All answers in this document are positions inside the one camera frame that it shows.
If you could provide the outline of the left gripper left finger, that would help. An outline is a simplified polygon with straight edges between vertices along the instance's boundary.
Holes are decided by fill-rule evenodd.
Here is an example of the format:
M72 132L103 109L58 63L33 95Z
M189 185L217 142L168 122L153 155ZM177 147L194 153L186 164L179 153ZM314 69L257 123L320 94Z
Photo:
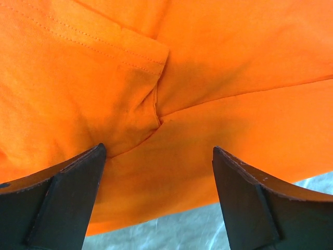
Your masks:
M1 249L82 249L106 162L100 143L1 184Z

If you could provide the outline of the orange t shirt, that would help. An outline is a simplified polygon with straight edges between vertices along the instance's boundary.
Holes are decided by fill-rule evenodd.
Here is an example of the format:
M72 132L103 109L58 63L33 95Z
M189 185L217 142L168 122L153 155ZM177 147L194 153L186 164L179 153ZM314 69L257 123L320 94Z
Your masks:
M1 1L1 181L99 143L88 235L332 171L332 1Z

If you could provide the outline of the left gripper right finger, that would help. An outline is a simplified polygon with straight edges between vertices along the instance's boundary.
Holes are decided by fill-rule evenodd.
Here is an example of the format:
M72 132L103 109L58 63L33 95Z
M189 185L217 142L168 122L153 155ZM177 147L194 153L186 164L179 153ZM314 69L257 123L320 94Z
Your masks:
M276 178L213 149L231 249L332 249L332 196Z

